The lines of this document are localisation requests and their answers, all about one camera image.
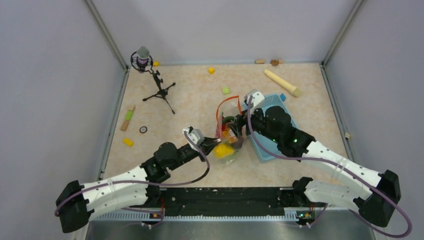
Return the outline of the green toy cucumber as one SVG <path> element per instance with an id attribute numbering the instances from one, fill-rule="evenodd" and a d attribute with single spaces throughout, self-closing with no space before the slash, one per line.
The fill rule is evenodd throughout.
<path id="1" fill-rule="evenodd" d="M 233 122 L 234 119 L 235 119 L 234 116 L 225 116 L 225 117 L 222 118 L 222 124 L 225 125 L 229 122 Z"/>

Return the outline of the dark brown toy mushroom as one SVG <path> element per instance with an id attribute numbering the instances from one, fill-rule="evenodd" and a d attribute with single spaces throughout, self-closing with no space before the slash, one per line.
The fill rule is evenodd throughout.
<path id="1" fill-rule="evenodd" d="M 237 141 L 232 142 L 230 145 L 232 148 L 239 150 L 242 148 L 244 143 L 244 139 L 243 138 L 238 138 Z"/>

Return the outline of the clear orange-zip bag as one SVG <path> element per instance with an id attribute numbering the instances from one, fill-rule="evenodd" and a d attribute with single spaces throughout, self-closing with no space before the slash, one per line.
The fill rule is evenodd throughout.
<path id="1" fill-rule="evenodd" d="M 242 112 L 240 97 L 230 96 L 217 106 L 215 112 L 215 137 L 220 143 L 213 149 L 217 162 L 223 166 L 229 165 L 238 158 L 245 136 L 236 126 L 236 116 Z"/>

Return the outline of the yellow toy lemon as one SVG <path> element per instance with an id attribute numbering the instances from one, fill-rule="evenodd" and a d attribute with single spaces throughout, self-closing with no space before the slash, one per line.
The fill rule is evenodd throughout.
<path id="1" fill-rule="evenodd" d="M 213 155 L 217 159 L 226 158 L 232 155 L 234 152 L 235 149 L 227 143 L 220 143 L 213 149 Z"/>

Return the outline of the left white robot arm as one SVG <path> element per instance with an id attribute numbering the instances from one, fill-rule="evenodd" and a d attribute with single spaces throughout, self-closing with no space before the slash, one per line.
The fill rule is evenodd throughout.
<path id="1" fill-rule="evenodd" d="M 119 175 L 91 183 L 69 182 L 57 198 L 54 215 L 59 218 L 63 233 L 72 233 L 97 217 L 115 210 L 133 206 L 154 207 L 160 202 L 159 187 L 173 171 L 195 158 L 206 163 L 205 172 L 175 186 L 190 185 L 204 179 L 211 165 L 208 154 L 220 143 L 219 138 L 206 137 L 200 143 L 176 147 L 172 142 L 159 146 L 153 156 L 140 166 Z"/>

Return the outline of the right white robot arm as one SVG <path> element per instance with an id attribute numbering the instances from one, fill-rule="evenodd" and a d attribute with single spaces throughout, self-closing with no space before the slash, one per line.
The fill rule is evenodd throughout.
<path id="1" fill-rule="evenodd" d="M 341 183 L 329 184 L 311 177 L 293 182 L 293 200 L 299 206 L 326 203 L 345 207 L 368 224 L 387 227 L 401 199 L 399 177 L 391 170 L 378 172 L 363 167 L 324 146 L 296 128 L 280 106 L 250 108 L 226 125 L 239 136 L 259 134 L 274 143 L 283 160 L 296 160 L 327 173 Z"/>

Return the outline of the green toy block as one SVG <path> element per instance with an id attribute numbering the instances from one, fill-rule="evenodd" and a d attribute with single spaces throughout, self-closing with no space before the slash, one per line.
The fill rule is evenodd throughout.
<path id="1" fill-rule="evenodd" d="M 223 87 L 222 88 L 222 94 L 223 95 L 228 95 L 228 94 L 230 94 L 230 92 L 231 92 L 231 90 L 230 90 L 230 88 L 229 87 Z"/>

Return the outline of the yellow block left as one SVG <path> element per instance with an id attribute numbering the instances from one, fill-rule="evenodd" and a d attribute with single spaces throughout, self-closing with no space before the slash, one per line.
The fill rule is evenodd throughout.
<path id="1" fill-rule="evenodd" d="M 124 138 L 124 139 L 122 140 L 122 142 L 123 142 L 126 146 L 128 146 L 128 147 L 132 147 L 132 146 L 134 145 L 134 142 L 133 142 L 131 139 L 129 139 L 129 138 Z"/>

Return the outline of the light blue plastic basket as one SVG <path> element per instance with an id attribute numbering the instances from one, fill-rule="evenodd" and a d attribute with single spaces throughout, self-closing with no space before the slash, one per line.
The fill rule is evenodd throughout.
<path id="1" fill-rule="evenodd" d="M 284 101 L 278 94 L 264 96 L 253 91 L 244 97 L 244 104 L 250 103 L 251 127 L 249 136 L 252 146 L 261 163 L 276 158 L 293 158 L 295 151 L 287 140 L 293 136 L 297 125 L 287 111 Z"/>

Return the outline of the green wooden knife toy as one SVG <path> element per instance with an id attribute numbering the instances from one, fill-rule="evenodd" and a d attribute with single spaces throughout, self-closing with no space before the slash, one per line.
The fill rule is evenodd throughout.
<path id="1" fill-rule="evenodd" d="M 125 116 L 124 116 L 124 120 L 123 120 L 121 127 L 120 127 L 121 131 L 125 132 L 127 130 L 128 126 L 130 124 L 130 121 L 132 119 L 133 113 L 135 111 L 135 108 L 136 108 L 135 104 L 129 105 L 127 107 L 127 110 L 126 110 L 126 113 L 125 113 Z"/>

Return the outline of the yellow cube block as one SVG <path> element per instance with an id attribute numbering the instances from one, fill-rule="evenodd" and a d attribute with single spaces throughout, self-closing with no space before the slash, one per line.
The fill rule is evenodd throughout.
<path id="1" fill-rule="evenodd" d="M 214 74 L 215 73 L 215 69 L 213 67 L 210 67 L 208 69 L 208 73 L 211 74 L 211 75 Z"/>

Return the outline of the cream wooden rolling pin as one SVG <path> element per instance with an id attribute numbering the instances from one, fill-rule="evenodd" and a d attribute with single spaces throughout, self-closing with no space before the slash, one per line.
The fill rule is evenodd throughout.
<path id="1" fill-rule="evenodd" d="M 283 87 L 284 89 L 286 89 L 292 96 L 294 97 L 300 97 L 302 92 L 301 90 L 289 83 L 288 81 L 284 80 L 283 78 L 279 77 L 278 75 L 276 75 L 275 73 L 271 72 L 270 70 L 265 69 L 263 71 L 263 73 L 270 78 L 271 80 L 273 80 L 275 83 L 277 83 L 278 85 L 280 85 L 281 87 Z"/>

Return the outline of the microphone on black tripod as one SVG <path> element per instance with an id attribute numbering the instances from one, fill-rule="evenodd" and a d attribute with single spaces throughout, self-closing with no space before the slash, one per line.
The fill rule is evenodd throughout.
<path id="1" fill-rule="evenodd" d="M 162 78 L 159 78 L 159 76 L 161 75 L 160 72 L 158 70 L 153 69 L 154 61 L 150 54 L 150 51 L 145 46 L 141 46 L 138 50 L 136 50 L 135 52 L 131 54 L 130 64 L 140 74 L 149 73 L 152 76 L 155 82 L 155 85 L 158 88 L 158 91 L 155 94 L 143 98 L 142 101 L 146 102 L 147 100 L 152 98 L 162 99 L 167 103 L 167 105 L 171 109 L 171 112 L 175 115 L 176 112 L 173 110 L 170 103 L 168 102 L 167 95 L 169 93 L 169 89 L 174 87 L 176 83 L 173 82 L 168 87 L 165 87 L 165 88 L 162 87 L 162 84 L 164 83 L 164 81 Z"/>

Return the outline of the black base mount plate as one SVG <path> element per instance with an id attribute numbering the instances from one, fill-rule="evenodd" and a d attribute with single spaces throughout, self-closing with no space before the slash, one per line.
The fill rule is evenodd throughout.
<path id="1" fill-rule="evenodd" d="M 265 217 L 300 205 L 289 188 L 174 187 L 162 189 L 150 206 L 164 209 L 166 217 Z"/>

